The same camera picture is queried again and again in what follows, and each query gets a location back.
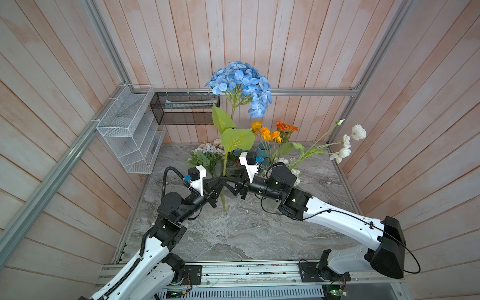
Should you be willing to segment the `yellow poppy flower stem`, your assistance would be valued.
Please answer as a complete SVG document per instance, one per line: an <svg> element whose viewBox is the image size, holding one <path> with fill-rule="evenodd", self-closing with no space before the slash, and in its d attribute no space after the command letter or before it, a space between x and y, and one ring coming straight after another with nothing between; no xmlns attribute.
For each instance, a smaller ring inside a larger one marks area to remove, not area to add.
<svg viewBox="0 0 480 300"><path fill-rule="evenodd" d="M276 138L280 136L280 133L278 131L271 131L267 127L264 127L261 121L256 121L252 123L252 132L256 137L260 139L260 143L263 141L267 141L270 144L271 163L273 163L275 161L275 151L279 148L279 145L276 143Z"/></svg>

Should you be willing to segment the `blue hydrangea flower stem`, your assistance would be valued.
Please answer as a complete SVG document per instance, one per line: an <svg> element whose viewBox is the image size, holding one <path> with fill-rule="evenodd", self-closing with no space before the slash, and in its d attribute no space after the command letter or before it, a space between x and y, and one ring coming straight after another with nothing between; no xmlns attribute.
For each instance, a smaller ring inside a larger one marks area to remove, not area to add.
<svg viewBox="0 0 480 300"><path fill-rule="evenodd" d="M271 85L255 67L234 61L214 72L205 86L229 104L226 111L217 106L212 108L212 119L224 147L222 175L226 176L230 154L235 150L250 150L255 141L252 129L237 126L237 111L247 106L250 118L263 118L273 103Z"/></svg>

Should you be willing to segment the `white ranunculus flower stem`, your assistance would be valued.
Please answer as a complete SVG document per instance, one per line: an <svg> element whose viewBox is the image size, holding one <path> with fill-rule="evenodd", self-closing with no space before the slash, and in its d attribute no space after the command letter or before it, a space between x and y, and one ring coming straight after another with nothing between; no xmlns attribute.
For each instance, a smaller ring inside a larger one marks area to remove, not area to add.
<svg viewBox="0 0 480 300"><path fill-rule="evenodd" d="M357 124L352 127L350 134L345 134L339 140L327 144L320 144L327 135L333 132L345 122L340 119L334 123L334 126L323 136L321 136L312 146L305 148L302 144L294 142L292 145L295 150L300 151L300 155L292 159L288 163L288 167L293 170L297 169L304 161L317 155L327 155L331 161L340 164L344 159L351 155L351 142L362 141L367 138L367 131L364 127Z"/></svg>

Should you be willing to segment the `clear glass vase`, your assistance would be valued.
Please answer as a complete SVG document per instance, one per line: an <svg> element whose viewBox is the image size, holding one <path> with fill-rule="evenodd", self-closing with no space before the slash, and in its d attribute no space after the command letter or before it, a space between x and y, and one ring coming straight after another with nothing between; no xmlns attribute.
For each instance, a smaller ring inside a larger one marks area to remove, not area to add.
<svg viewBox="0 0 480 300"><path fill-rule="evenodd" d="M283 213L279 210L280 202L272 199L266 200L266 211L270 215L283 216Z"/></svg>

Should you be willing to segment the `pink purple mixed bouquet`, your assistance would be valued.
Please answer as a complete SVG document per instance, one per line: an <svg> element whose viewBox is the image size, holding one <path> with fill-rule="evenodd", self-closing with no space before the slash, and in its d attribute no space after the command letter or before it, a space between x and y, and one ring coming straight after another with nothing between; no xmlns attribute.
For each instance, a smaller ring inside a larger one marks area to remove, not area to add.
<svg viewBox="0 0 480 300"><path fill-rule="evenodd" d="M293 160L288 160L286 158L277 158L275 161L275 163L284 163L286 165L286 167L291 171L291 173L296 176L296 182L294 184L295 187L298 187L301 183L301 180L300 180L300 170L298 169L295 169L293 167L293 163L294 161Z"/></svg>

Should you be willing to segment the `orange gerbera flower stem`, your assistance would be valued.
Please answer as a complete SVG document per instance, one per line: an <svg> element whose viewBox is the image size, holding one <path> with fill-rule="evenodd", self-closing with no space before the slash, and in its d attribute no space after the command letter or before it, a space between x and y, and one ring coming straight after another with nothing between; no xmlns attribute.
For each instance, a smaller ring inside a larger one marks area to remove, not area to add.
<svg viewBox="0 0 480 300"><path fill-rule="evenodd" d="M279 148L274 152L274 159L280 159L281 156L287 155L291 152L292 146L288 146L290 142L291 135L295 131L299 131L299 127L291 126L283 121L276 122L277 131L279 132L279 137L276 138L276 143L279 145Z"/></svg>

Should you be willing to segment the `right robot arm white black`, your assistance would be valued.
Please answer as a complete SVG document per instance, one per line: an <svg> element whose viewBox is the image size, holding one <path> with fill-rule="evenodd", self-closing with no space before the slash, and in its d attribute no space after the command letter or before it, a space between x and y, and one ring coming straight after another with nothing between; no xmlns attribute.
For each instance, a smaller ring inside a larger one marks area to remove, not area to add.
<svg viewBox="0 0 480 300"><path fill-rule="evenodd" d="M397 219L368 218L321 201L295 188L297 177L283 163L272 165L268 177L261 177L257 172L257 166L247 165L242 177L223 177L221 182L234 183L235 186L229 188L234 195L245 198L252 193L279 201L278 210L283 216L330 228L359 242L356 247L323 251L317 265L320 278L334 281L342 275L365 270L392 279L404 277L406 240Z"/></svg>

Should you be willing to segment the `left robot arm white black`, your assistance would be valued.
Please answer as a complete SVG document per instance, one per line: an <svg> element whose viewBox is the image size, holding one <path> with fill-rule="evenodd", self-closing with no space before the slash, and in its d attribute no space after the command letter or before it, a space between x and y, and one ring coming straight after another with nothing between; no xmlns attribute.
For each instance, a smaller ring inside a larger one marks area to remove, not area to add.
<svg viewBox="0 0 480 300"><path fill-rule="evenodd" d="M238 185L230 186L227 177L208 179L200 184L186 181L191 194L177 192L162 196L158 217L141 241L140 250L98 292L92 300L157 300L158 293L172 282L184 280L185 262L171 251L187 230L183 221L192 218L203 206L216 207L223 188L237 195Z"/></svg>

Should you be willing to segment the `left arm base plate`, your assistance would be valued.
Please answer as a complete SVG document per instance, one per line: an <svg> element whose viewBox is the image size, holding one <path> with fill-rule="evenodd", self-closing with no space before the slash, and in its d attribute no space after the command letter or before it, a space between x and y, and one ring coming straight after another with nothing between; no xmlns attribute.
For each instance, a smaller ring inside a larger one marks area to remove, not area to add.
<svg viewBox="0 0 480 300"><path fill-rule="evenodd" d="M200 264L171 267L174 273L171 285L197 286L201 284L203 266Z"/></svg>

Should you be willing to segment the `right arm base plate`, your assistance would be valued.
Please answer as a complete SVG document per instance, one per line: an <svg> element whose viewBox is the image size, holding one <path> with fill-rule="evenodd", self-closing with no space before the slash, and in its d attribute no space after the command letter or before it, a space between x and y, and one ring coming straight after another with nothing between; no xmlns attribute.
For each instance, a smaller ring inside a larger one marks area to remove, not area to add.
<svg viewBox="0 0 480 300"><path fill-rule="evenodd" d="M351 275L347 272L344 275L340 275L328 266L320 266L319 262L308 262L302 259L298 263L299 273L303 283L317 283L317 282L331 282L333 280L340 280L341 282L351 281Z"/></svg>

